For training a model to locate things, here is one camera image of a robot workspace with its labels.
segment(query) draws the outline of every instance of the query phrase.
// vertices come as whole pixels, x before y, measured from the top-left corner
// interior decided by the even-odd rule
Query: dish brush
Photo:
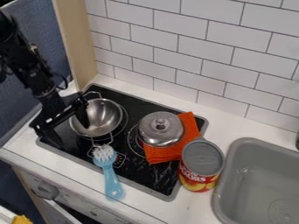
[[[105,176],[105,193],[109,198],[119,200],[122,195],[122,186],[115,175],[112,164],[117,158],[115,150],[108,144],[94,147],[94,164],[101,167]]]

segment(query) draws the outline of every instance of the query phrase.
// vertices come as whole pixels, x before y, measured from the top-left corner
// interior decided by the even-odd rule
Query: grey sink
[[[299,153],[253,138],[237,140],[212,209],[225,224],[298,224]]]

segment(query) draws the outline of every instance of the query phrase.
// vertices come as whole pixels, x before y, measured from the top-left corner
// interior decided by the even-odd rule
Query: brush bristles
[[[113,148],[104,144],[102,146],[94,147],[94,158],[100,162],[107,162],[114,154]]]

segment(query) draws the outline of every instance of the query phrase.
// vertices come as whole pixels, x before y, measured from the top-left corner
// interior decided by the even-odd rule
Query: brush handle
[[[122,186],[115,175],[112,165],[103,166],[105,175],[105,193],[108,197],[119,200],[122,195]]]

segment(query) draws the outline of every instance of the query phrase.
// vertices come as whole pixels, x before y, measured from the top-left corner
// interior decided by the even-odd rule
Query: orange towel
[[[198,125],[192,112],[180,114],[178,117],[184,125],[184,136],[181,141],[165,148],[151,147],[146,143],[143,144],[145,157],[151,165],[181,159],[184,146],[196,137],[200,137]]]

